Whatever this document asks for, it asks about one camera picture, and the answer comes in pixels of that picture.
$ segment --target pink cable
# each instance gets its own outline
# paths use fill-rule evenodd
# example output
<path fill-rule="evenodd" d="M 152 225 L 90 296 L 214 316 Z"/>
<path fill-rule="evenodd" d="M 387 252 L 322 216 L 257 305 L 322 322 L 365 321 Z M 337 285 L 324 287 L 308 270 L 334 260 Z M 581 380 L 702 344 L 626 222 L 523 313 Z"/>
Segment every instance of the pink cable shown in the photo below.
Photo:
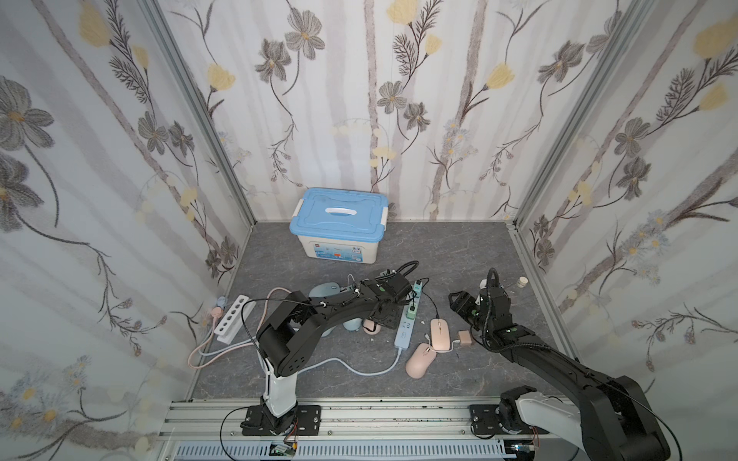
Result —
<path fill-rule="evenodd" d="M 287 288 L 282 288 L 282 287 L 278 286 L 278 287 L 272 289 L 269 292 L 269 294 L 266 295 L 266 297 L 267 298 L 271 298 L 272 297 L 272 294 L 276 290 L 282 290 L 282 291 L 286 291 L 287 293 L 291 293 L 291 291 L 288 290 Z M 257 331 L 259 330 L 259 328 L 261 328 L 261 325 L 264 323 L 264 319 L 266 318 L 266 312 L 267 312 L 268 306 L 269 306 L 269 300 L 264 301 L 264 312 L 261 314 L 261 320 L 259 320 L 259 326 L 256 327 L 256 330 Z M 192 356 L 194 356 L 195 353 L 197 353 L 198 350 L 200 350 L 204 346 L 208 345 L 210 343 L 210 341 L 213 340 L 213 334 L 215 333 L 215 325 L 216 325 L 215 321 L 216 321 L 216 319 L 213 318 L 213 329 L 210 330 L 210 336 L 207 338 L 207 341 L 205 341 L 204 343 L 202 343 L 198 347 L 196 347 L 195 350 L 193 350 L 192 353 L 190 353 L 190 356 L 187 357 L 187 366 L 189 368 L 192 368 L 193 370 L 200 370 L 201 368 L 205 368 L 208 365 L 212 364 L 214 361 L 218 360 L 220 357 L 226 355 L 227 353 L 231 352 L 232 350 L 241 349 L 242 347 L 250 346 L 250 345 L 253 344 L 253 343 L 241 344 L 241 345 L 238 345 L 238 346 L 226 348 L 226 349 L 223 350 L 223 352 L 219 353 L 217 356 L 213 357 L 212 359 L 210 359 L 209 361 L 205 362 L 204 364 L 202 364 L 202 365 L 192 365 L 190 363 L 190 361 L 192 360 Z"/>

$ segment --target power strip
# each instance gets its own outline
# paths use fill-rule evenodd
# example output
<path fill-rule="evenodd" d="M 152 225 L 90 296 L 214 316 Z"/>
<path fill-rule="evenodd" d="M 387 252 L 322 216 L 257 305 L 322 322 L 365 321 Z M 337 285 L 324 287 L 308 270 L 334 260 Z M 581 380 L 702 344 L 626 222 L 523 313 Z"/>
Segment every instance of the power strip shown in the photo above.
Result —
<path fill-rule="evenodd" d="M 256 301 L 249 301 L 248 296 L 243 294 L 238 295 L 230 309 L 223 315 L 221 322 L 215 328 L 215 334 L 218 335 L 218 341 L 230 344 L 235 338 L 236 333 L 241 329 L 244 324 L 241 322 L 241 310 L 246 306 L 246 312 L 244 312 L 244 318 L 247 318 L 251 311 L 256 306 Z"/>
<path fill-rule="evenodd" d="M 418 303 L 420 302 L 423 284 L 415 282 L 413 290 L 415 290 L 415 297 L 410 301 L 410 304 L 406 305 L 402 310 L 402 319 L 400 320 L 400 326 L 397 327 L 397 334 L 395 335 L 395 347 L 402 350 L 406 350 L 410 347 L 410 337 L 413 335 L 413 325 L 415 324 L 415 317 L 418 313 Z M 407 313 L 410 312 L 411 309 L 415 315 L 408 316 Z"/>

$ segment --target storage box label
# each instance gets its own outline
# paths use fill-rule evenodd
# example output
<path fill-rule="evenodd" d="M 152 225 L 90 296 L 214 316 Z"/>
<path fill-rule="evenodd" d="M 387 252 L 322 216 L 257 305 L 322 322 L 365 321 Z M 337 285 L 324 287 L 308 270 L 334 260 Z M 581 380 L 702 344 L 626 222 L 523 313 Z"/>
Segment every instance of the storage box label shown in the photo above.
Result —
<path fill-rule="evenodd" d="M 336 243 L 313 243 L 315 256 L 326 260 L 355 261 L 361 263 L 364 258 L 362 247 L 339 245 Z"/>

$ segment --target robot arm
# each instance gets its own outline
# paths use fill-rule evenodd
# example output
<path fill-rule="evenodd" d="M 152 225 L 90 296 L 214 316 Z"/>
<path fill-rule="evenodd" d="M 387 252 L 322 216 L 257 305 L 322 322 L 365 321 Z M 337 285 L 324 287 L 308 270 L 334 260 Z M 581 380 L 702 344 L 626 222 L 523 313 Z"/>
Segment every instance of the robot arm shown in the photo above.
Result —
<path fill-rule="evenodd" d="M 407 295 L 413 292 L 405 277 L 416 267 L 418 262 L 411 261 L 396 271 L 362 280 L 329 297 L 306 297 L 299 291 L 290 293 L 256 334 L 266 389 L 261 405 L 248 408 L 246 420 L 241 424 L 243 435 L 284 434 L 296 423 L 297 372 L 307 365 L 327 329 L 362 318 L 396 330 L 402 306 L 410 302 Z M 297 323 L 300 329 L 293 328 L 291 322 Z"/>
<path fill-rule="evenodd" d="M 593 461 L 666 460 L 669 444 L 641 387 L 627 376 L 612 378 L 553 349 L 535 332 L 512 322 L 510 298 L 492 269 L 479 304 L 460 291 L 449 295 L 451 309 L 475 330 L 482 345 L 535 372 L 576 406 L 545 397 L 532 387 L 501 396 L 498 419 L 506 429 L 542 427 L 584 449 Z"/>

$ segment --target blue lid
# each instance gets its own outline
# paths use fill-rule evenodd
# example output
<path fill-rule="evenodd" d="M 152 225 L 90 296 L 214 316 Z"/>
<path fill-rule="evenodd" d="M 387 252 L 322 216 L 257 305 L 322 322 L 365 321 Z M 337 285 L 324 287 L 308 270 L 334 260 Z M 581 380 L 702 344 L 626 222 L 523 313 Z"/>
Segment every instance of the blue lid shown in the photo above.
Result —
<path fill-rule="evenodd" d="M 308 189 L 289 230 L 306 237 L 376 243 L 384 237 L 382 194 L 338 189 Z"/>

